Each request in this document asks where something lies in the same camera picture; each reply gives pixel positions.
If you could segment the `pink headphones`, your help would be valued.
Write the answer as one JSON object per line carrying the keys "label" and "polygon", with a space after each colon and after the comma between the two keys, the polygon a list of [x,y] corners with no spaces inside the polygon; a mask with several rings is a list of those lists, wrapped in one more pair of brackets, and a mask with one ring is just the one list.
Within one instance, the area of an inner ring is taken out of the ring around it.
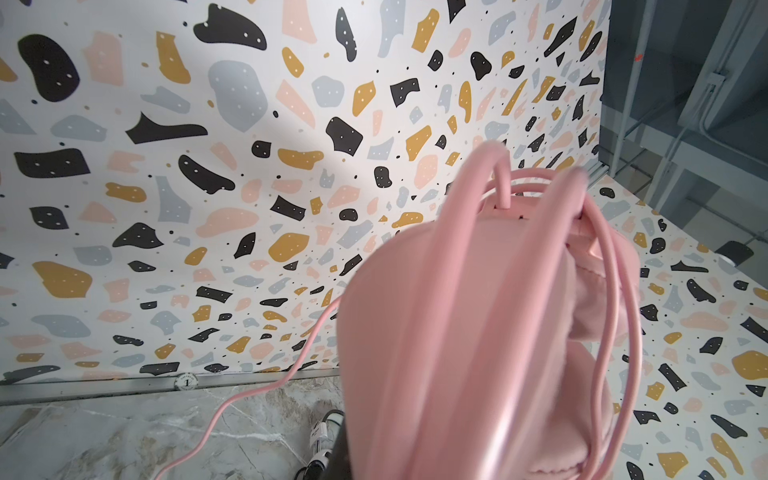
{"label": "pink headphones", "polygon": [[603,479],[642,376],[640,261],[579,167],[480,144],[340,300],[329,479]]}

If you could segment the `white black headphones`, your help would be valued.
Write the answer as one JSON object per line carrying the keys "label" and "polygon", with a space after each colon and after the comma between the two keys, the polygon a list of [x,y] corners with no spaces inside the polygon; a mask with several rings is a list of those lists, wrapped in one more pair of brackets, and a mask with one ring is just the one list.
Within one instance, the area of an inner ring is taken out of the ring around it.
{"label": "white black headphones", "polygon": [[309,437],[311,458],[294,475],[294,480],[320,479],[327,471],[333,447],[339,435],[344,431],[345,413],[331,409],[313,426]]}

